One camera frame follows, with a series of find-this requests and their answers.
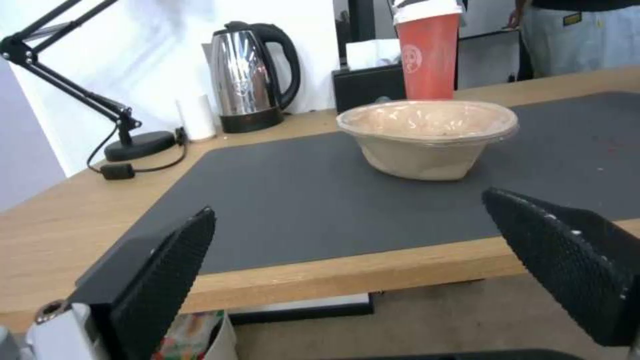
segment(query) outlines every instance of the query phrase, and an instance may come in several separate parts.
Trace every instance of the light blue pants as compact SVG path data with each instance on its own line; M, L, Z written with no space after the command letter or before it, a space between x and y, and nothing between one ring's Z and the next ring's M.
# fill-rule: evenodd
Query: light blue pants
M582 12L582 21L565 26L573 14L524 9L522 38L536 77L640 64L640 6Z

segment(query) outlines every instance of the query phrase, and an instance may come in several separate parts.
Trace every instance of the kettle handle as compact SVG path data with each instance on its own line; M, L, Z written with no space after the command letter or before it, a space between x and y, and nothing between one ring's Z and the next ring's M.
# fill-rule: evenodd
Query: kettle handle
M284 91L280 92L280 87L276 89L276 92L279 94L279 103L280 108L285 109L292 102L298 90L300 89L300 61L298 60L298 53L296 52L296 47L293 45L291 38L287 36L287 34L282 31L279 27L272 24L253 24L251 25L252 29L256 32L260 40L264 43L275 42L282 46L282 50L284 52L284 56L287 58L289 62L289 68L291 69L291 84ZM273 77L275 78L275 83L277 84L277 74L275 74L275 67L273 68Z

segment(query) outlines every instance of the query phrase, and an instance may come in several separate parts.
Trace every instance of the toilet paper roll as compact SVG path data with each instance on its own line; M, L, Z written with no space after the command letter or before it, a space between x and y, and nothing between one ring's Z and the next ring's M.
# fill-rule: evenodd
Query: toilet paper roll
M182 97L175 104L189 140L197 142L216 136L215 115L206 94Z

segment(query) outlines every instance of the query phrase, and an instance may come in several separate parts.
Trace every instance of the beige bowl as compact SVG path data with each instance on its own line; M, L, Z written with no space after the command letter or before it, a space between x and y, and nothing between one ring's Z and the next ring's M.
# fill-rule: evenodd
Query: beige bowl
M461 179L486 144L518 129L513 111L472 101L386 102L346 111L337 122L371 166L420 180Z

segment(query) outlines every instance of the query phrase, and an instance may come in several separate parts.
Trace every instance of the metal bolt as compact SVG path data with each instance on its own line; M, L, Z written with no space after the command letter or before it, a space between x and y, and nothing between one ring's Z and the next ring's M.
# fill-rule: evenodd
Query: metal bolt
M40 308L35 317L36 324L48 322L65 311L71 309L71 304L66 300L55 300Z

